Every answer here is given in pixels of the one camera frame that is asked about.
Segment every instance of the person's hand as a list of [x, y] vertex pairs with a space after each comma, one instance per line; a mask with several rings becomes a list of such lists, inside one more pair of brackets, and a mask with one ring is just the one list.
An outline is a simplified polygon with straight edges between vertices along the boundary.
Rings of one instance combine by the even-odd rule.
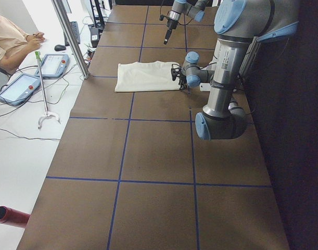
[[36, 32], [33, 34], [33, 37], [36, 39], [39, 39], [40, 42], [44, 42], [45, 38], [44, 38], [44, 33], [43, 32]]
[[27, 44], [28, 53], [35, 51], [41, 47], [41, 41], [38, 38], [30, 40]]

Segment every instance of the keyboard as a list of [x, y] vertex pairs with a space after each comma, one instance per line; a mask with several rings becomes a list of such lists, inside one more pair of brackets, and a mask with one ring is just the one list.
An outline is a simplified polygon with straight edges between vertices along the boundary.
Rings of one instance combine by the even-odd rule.
[[[76, 21], [70, 22], [72, 31], [74, 33], [75, 38], [77, 39], [78, 44], [80, 44], [80, 33], [79, 33], [79, 27], [78, 23]], [[67, 41], [67, 38], [64, 33], [64, 41], [65, 41], [65, 46], [70, 46], [69, 42]]]

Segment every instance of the tablet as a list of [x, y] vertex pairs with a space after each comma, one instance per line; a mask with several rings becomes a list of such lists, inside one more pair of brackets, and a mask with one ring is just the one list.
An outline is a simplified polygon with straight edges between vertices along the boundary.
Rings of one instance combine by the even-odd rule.
[[41, 72], [43, 79], [56, 79], [61, 77], [68, 64], [70, 58], [67, 54], [46, 54], [41, 62]]
[[0, 101], [18, 106], [27, 101], [40, 84], [39, 77], [23, 73], [0, 92]]

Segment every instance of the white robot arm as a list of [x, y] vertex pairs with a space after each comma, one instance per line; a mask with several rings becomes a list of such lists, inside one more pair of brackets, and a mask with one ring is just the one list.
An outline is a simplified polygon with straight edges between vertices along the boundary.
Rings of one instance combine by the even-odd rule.
[[[175, 0], [172, 11], [185, 13], [186, 0]], [[208, 1], [201, 1], [206, 6]], [[201, 82], [211, 85], [207, 105], [196, 115], [197, 134], [204, 140], [233, 139], [246, 129], [244, 110], [232, 98], [239, 69], [247, 49], [256, 36], [258, 42], [273, 42], [296, 33], [298, 24], [299, 0], [224, 0], [215, 16], [214, 30], [218, 34], [220, 46], [214, 54], [218, 56], [215, 71], [195, 67], [199, 61], [196, 52], [189, 52], [181, 72], [186, 76], [190, 87]], [[198, 16], [203, 16], [203, 9]], [[178, 22], [176, 15], [169, 14], [168, 22]]]

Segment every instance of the black wall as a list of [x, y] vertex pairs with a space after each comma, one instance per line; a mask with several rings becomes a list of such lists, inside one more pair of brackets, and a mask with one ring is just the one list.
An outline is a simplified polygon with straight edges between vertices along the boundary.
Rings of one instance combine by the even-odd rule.
[[318, 250], [318, 1], [299, 21], [261, 46], [245, 88], [290, 247]]

